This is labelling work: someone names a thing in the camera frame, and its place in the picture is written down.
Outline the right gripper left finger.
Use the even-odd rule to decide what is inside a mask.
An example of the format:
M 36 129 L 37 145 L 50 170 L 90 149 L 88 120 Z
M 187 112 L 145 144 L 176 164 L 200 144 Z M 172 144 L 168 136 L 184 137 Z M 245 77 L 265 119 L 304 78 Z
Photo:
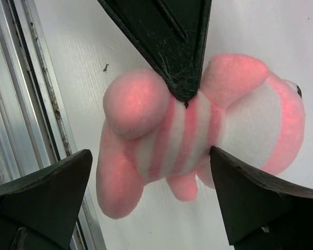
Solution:
M 69 249 L 92 159 L 83 149 L 0 185 L 0 249 Z

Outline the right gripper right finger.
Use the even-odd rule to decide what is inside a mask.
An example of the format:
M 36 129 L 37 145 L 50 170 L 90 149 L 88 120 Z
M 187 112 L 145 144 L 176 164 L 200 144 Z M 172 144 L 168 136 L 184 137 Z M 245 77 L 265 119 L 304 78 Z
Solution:
M 212 147 L 212 177 L 228 242 L 243 250 L 313 249 L 313 189 Z

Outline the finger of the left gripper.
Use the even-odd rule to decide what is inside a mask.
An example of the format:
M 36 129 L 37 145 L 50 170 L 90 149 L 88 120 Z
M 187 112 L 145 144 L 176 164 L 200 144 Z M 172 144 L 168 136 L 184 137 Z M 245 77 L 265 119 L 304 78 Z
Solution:
M 105 12 L 173 96 L 189 102 L 198 92 L 211 0 L 103 0 Z

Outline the pink striped plush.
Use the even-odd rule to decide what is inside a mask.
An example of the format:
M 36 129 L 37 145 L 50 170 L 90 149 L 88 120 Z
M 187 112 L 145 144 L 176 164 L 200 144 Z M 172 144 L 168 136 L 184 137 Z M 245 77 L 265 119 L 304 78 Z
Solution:
M 103 109 L 96 190 L 112 219 L 129 215 L 144 187 L 161 179 L 178 200 L 195 200 L 197 179 L 214 186 L 214 146 L 277 175 L 294 161 L 305 131 L 300 87 L 242 54 L 213 56 L 188 104 L 155 71 L 136 69 L 109 85 Z

